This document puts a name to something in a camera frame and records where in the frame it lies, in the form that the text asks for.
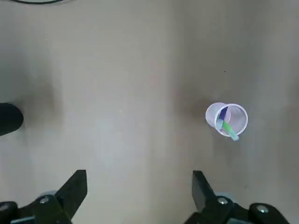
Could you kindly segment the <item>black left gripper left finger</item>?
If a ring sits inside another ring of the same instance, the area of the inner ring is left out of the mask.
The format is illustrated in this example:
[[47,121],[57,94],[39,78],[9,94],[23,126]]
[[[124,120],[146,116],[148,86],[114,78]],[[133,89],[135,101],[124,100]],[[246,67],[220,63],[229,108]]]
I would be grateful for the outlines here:
[[0,203],[2,224],[71,224],[72,218],[87,196],[86,170],[77,170],[54,194],[39,196],[19,207],[16,202]]

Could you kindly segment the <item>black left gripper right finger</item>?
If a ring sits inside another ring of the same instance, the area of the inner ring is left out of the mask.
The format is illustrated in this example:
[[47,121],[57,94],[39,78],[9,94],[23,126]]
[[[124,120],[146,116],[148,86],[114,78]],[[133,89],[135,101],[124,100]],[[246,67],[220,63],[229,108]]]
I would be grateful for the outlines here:
[[246,209],[226,196],[216,195],[199,170],[192,173],[192,198],[197,211],[186,224],[289,224],[270,204],[253,203]]

